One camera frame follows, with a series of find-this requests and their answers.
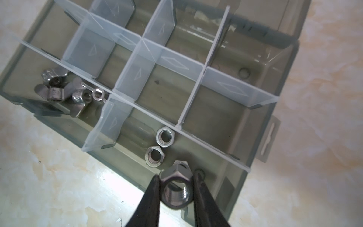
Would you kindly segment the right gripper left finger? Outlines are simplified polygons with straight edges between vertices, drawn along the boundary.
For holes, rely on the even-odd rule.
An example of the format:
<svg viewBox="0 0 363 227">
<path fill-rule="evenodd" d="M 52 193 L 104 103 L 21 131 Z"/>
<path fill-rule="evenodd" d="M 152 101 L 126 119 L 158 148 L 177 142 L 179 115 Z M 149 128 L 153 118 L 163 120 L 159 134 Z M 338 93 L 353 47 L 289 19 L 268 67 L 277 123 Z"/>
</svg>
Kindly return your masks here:
<svg viewBox="0 0 363 227">
<path fill-rule="evenodd" d="M 160 216 L 160 177 L 153 176 L 126 227 L 158 227 Z"/>
</svg>

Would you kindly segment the silver hex nut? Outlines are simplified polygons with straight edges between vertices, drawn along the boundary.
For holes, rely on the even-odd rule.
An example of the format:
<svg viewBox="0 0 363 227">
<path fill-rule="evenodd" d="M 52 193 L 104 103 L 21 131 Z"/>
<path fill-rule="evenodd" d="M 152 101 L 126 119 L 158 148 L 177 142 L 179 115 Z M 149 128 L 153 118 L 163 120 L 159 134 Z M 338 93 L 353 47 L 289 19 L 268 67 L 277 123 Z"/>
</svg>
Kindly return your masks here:
<svg viewBox="0 0 363 227">
<path fill-rule="evenodd" d="M 156 134 L 156 142 L 162 148 L 172 146 L 175 142 L 175 132 L 167 126 L 160 128 Z"/>
<path fill-rule="evenodd" d="M 180 210 L 193 201 L 193 173 L 187 161 L 176 160 L 159 176 L 160 199 L 165 206 Z"/>
</svg>

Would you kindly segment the silver wing nut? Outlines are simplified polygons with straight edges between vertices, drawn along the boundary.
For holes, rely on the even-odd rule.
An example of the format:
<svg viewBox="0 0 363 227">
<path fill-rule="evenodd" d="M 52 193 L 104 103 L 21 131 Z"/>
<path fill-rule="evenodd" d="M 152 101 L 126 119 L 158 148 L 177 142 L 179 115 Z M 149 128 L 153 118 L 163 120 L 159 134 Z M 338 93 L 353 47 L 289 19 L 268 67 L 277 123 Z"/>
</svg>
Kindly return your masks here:
<svg viewBox="0 0 363 227">
<path fill-rule="evenodd" d="M 64 78 L 69 74 L 69 70 L 62 66 L 49 68 L 41 73 L 43 83 L 46 86 L 56 87 L 60 86 L 64 81 Z"/>
<path fill-rule="evenodd" d="M 51 102 L 63 102 L 72 96 L 77 90 L 82 90 L 82 79 L 75 78 L 72 82 L 69 82 L 64 88 L 48 87 L 44 84 L 38 84 L 35 86 L 34 91 L 40 97 Z"/>
<path fill-rule="evenodd" d="M 70 104 L 70 116 L 72 118 L 78 118 L 88 104 L 92 102 L 92 93 L 88 89 L 76 90 L 67 99 Z"/>
</svg>

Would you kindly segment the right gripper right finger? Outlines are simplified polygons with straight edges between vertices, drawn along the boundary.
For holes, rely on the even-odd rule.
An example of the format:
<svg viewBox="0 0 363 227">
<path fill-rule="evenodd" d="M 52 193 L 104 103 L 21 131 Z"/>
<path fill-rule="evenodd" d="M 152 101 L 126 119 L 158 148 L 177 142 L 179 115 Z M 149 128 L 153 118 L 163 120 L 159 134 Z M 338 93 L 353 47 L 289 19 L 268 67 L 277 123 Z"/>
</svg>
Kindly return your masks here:
<svg viewBox="0 0 363 227">
<path fill-rule="evenodd" d="M 193 203 L 196 227 L 229 227 L 201 174 L 193 174 Z"/>
</svg>

